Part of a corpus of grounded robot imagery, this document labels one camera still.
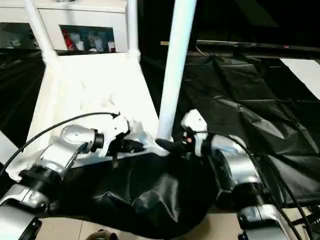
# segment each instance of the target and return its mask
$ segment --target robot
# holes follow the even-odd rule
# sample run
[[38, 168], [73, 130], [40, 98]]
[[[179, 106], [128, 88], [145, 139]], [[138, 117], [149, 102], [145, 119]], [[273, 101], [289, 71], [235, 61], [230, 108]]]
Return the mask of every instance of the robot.
[[[218, 198], [230, 194], [243, 233], [240, 240], [292, 240], [286, 222], [272, 204], [254, 159], [242, 140], [236, 136], [211, 134], [197, 110], [191, 110], [181, 122], [181, 141], [157, 139], [157, 148], [167, 154], [181, 151], [206, 157], [215, 175], [216, 184], [223, 185]], [[106, 155], [114, 142], [130, 133], [127, 120], [118, 115], [108, 131], [98, 132], [80, 125], [68, 125], [60, 137], [50, 144], [30, 169], [20, 173], [21, 181], [13, 185], [0, 199], [0, 239], [34, 240], [41, 228], [37, 214], [46, 210], [79, 154], [101, 149]]]

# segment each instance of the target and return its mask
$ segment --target white cabinet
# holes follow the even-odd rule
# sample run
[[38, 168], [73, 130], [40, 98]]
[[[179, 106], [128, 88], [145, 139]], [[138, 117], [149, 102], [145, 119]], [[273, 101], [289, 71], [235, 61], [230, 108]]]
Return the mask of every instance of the white cabinet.
[[100, 52], [108, 52], [112, 42], [116, 52], [128, 51], [125, 13], [64, 9], [39, 11], [52, 46], [56, 50], [68, 50], [67, 41], [70, 38], [75, 42], [74, 36], [83, 42], [86, 51], [97, 49]]
[[[55, 50], [128, 51], [126, 0], [33, 1]], [[30, 28], [7, 23], [29, 23], [24, 0], [0, 0], [0, 48]], [[32, 47], [31, 41], [24, 48]]]
[[0, 7], [0, 48], [36, 47], [27, 11], [20, 7]]

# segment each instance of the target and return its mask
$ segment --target white pole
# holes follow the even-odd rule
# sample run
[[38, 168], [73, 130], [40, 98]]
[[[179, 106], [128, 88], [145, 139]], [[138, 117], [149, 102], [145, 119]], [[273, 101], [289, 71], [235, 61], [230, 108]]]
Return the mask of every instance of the white pole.
[[157, 138], [171, 139], [197, 0], [175, 0]]
[[46, 28], [42, 22], [38, 9], [36, 9], [35, 7], [33, 0], [25, 0], [24, 5], [30, 18], [30, 25], [33, 34], [41, 49], [42, 59], [47, 64], [53, 58], [56, 58], [57, 54], [52, 48], [51, 42], [46, 32]]
[[140, 50], [138, 40], [138, 0], [127, 1], [127, 24], [128, 24], [128, 52], [140, 62]]

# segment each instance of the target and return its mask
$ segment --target black cable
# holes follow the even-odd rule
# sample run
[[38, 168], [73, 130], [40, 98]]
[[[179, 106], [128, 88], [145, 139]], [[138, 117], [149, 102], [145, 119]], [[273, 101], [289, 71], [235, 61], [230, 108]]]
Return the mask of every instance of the black cable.
[[91, 113], [86, 113], [86, 114], [82, 114], [82, 115], [78, 115], [72, 118], [69, 118], [67, 120], [61, 121], [51, 127], [48, 127], [47, 129], [41, 131], [40, 133], [38, 133], [37, 135], [35, 135], [33, 138], [31, 138], [29, 141], [27, 141], [22, 147], [20, 147], [17, 151], [15, 151], [15, 153], [8, 159], [8, 161], [4, 164], [3, 168], [0, 171], [0, 178], [1, 176], [5, 173], [6, 169], [8, 168], [8, 166], [10, 165], [10, 163], [15, 159], [15, 157], [21, 153], [27, 146], [29, 146], [33, 141], [35, 141], [36, 139], [38, 139], [39, 137], [41, 137], [43, 134], [51, 131], [52, 129], [55, 129], [63, 124], [69, 123], [73, 120], [76, 119], [81, 119], [87, 116], [92, 116], [92, 115], [111, 115], [112, 117], [116, 117], [118, 116], [118, 114], [116, 113], [112, 113], [112, 112], [91, 112]]
[[[252, 161], [252, 163], [254, 164], [254, 166], [256, 167], [256, 169], [259, 172], [259, 175], [263, 178], [263, 183], [264, 183], [264, 187], [266, 188], [266, 190], [271, 193], [271, 190], [268, 187], [266, 178], [264, 176], [264, 174], [262, 173], [262, 171], [260, 170], [256, 160], [253, 158], [252, 154], [249, 152], [249, 150], [241, 143], [239, 142], [237, 139], [234, 139], [233, 137], [224, 134], [224, 133], [220, 133], [220, 132], [213, 132], [213, 131], [196, 131], [194, 132], [196, 134], [200, 134], [200, 133], [208, 133], [208, 134], [213, 134], [213, 135], [221, 135], [227, 139], [232, 140], [233, 142], [235, 142], [236, 144], [238, 144], [244, 151], [245, 153], [249, 156], [250, 160]], [[302, 218], [304, 219], [305, 222], [305, 228], [307, 230], [308, 236], [310, 238], [310, 240], [313, 240], [313, 234], [312, 234], [312, 228], [311, 225], [303, 211], [303, 209], [301, 208], [300, 204], [298, 203], [295, 195], [293, 194], [293, 192], [291, 191], [291, 189], [289, 188], [289, 186], [287, 185], [287, 183], [284, 181], [284, 179], [282, 178], [282, 176], [280, 175], [280, 173], [278, 173], [278, 170], [276, 169], [276, 173], [277, 173], [277, 177], [279, 178], [279, 180], [281, 181], [281, 184], [284, 186], [284, 188], [286, 189], [286, 191], [288, 192], [288, 194], [290, 195], [290, 197], [292, 198], [293, 202], [296, 204], [297, 209], [299, 210]], [[289, 219], [288, 215], [284, 212], [284, 210], [278, 206], [277, 201], [273, 198], [272, 195], [270, 195], [271, 201], [273, 203], [273, 205], [277, 208], [277, 210], [279, 211], [279, 213], [282, 215], [282, 217], [284, 218], [284, 220], [287, 222], [288, 226], [292, 229], [295, 237], [298, 240], [302, 240], [302, 237], [300, 236], [300, 234], [298, 233], [295, 225], [292, 223], [292, 221]]]

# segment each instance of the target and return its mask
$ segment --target floor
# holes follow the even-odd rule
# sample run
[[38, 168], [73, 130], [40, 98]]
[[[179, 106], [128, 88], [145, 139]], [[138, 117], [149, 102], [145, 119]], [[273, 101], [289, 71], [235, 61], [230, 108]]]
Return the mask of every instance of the floor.
[[[286, 213], [291, 220], [300, 217], [295, 209], [288, 209]], [[47, 218], [43, 219], [42, 223], [36, 240], [86, 240], [90, 234], [100, 229], [116, 233], [119, 240], [148, 239], [95, 223], [69, 218]], [[302, 227], [298, 227], [298, 231], [304, 240], [308, 240]], [[237, 240], [241, 232], [235, 214], [208, 214], [192, 231], [176, 240]]]

